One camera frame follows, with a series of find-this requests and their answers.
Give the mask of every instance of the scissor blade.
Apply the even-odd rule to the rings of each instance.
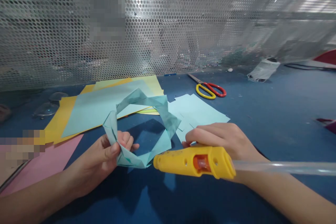
[[[189,77],[192,78],[194,81],[196,81],[199,84],[204,83],[203,81],[201,81],[200,79],[197,79],[194,75],[191,75],[190,73],[188,73]]]

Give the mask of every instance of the yellow hot glue gun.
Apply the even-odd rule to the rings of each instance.
[[[200,177],[213,175],[216,179],[233,179],[236,171],[231,157],[223,147],[194,145],[181,150],[156,155],[154,167],[162,172]]]

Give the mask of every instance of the red and yellow scissors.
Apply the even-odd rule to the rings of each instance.
[[[226,91],[224,88],[215,85],[213,83],[206,83],[203,82],[199,79],[197,79],[194,75],[191,75],[190,73],[188,73],[189,77],[192,78],[194,81],[196,81],[198,84],[196,85],[196,92],[202,96],[205,99],[210,99],[213,100],[216,98],[216,96],[218,97],[225,97],[226,96]],[[202,94],[199,90],[199,87],[201,87],[201,89],[203,89],[205,92],[207,92],[209,95],[211,96],[206,96],[205,94]],[[219,89],[222,93],[218,93],[216,90],[214,90],[212,87]]]

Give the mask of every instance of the perforated metal sheet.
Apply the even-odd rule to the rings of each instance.
[[[336,0],[124,0],[125,40],[90,40],[91,0],[0,0],[0,90],[291,61],[334,47]]]

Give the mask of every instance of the blue table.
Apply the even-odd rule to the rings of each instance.
[[[248,81],[250,69],[196,73],[207,82],[224,87],[227,97],[205,100],[231,118],[270,160],[336,162],[336,135],[316,118],[336,118],[336,73],[302,71],[281,66],[265,83]],[[193,94],[196,83],[187,75],[158,77],[168,101]],[[14,109],[0,128],[0,136],[18,136],[20,129],[43,129],[50,118],[32,119],[33,111],[50,94],[77,95],[83,85],[45,89]],[[130,130],[141,152],[163,130],[159,116],[135,114],[118,121]],[[104,134],[102,127],[85,133],[67,166]],[[182,148],[176,135],[173,149]],[[296,176],[304,184],[336,203],[336,178]],[[285,217],[243,185],[216,180],[164,174],[149,167],[129,172],[118,167],[92,193],[78,199],[45,223],[287,223]]]

